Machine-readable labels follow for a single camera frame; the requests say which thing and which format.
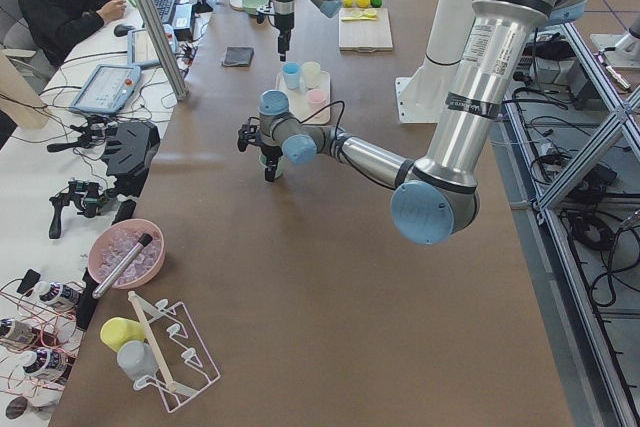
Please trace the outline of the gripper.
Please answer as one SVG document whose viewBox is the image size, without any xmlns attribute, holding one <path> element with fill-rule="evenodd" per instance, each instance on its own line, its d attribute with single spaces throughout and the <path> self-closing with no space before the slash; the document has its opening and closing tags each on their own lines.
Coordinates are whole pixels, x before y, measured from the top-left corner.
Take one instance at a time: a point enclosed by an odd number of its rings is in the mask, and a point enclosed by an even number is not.
<svg viewBox="0 0 640 427">
<path fill-rule="evenodd" d="M 273 182 L 278 177 L 278 161 L 283 156 L 279 146 L 262 145 L 261 155 L 266 163 L 264 177 L 267 182 Z"/>
<path fill-rule="evenodd" d="M 275 13 L 274 26 L 279 31 L 277 39 L 279 60 L 285 62 L 287 60 L 287 52 L 290 50 L 290 35 L 294 29 L 294 14 Z"/>
</svg>

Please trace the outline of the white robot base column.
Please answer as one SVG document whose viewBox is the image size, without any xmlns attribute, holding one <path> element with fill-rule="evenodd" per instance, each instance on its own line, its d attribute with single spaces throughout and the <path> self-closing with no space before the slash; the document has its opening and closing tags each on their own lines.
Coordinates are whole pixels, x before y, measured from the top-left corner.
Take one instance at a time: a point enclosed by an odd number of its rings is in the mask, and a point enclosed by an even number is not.
<svg viewBox="0 0 640 427">
<path fill-rule="evenodd" d="M 438 0 L 422 66 L 396 79 L 400 122 L 439 121 L 473 22 L 471 0 Z"/>
</svg>

